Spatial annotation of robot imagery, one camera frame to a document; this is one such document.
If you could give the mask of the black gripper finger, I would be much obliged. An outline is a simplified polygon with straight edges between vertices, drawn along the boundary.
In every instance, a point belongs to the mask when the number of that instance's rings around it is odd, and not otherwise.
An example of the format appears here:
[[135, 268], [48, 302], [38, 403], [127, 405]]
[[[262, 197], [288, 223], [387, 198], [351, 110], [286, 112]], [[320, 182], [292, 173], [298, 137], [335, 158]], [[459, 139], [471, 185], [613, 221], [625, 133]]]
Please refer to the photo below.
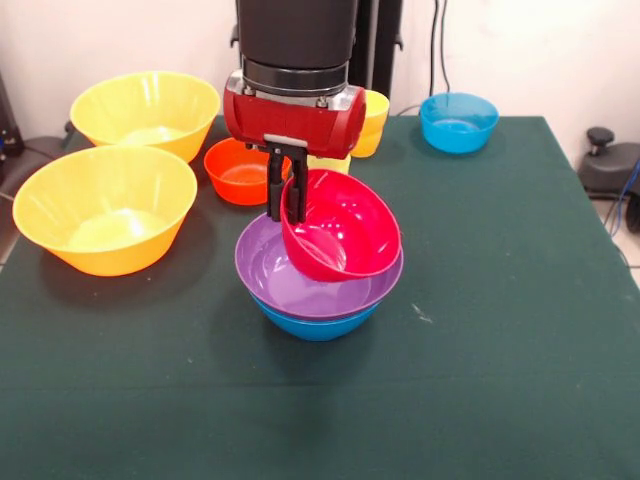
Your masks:
[[267, 165], [267, 216], [273, 221], [280, 220], [280, 201], [284, 180], [282, 166], [284, 154], [277, 144], [268, 144], [269, 153]]
[[287, 194], [287, 216], [290, 223], [302, 223], [306, 218], [307, 150], [290, 147], [288, 156], [292, 161], [293, 180]]

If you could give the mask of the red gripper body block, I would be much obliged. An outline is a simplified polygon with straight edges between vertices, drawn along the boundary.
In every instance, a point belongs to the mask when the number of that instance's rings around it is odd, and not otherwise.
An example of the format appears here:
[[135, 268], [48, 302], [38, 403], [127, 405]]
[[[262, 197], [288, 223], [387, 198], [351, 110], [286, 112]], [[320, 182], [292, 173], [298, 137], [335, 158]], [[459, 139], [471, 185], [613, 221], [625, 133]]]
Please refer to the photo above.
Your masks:
[[242, 72], [228, 78], [223, 110], [229, 133], [244, 143], [304, 147], [317, 157], [343, 158], [355, 147], [366, 116], [366, 93], [348, 85], [327, 97], [246, 93]]

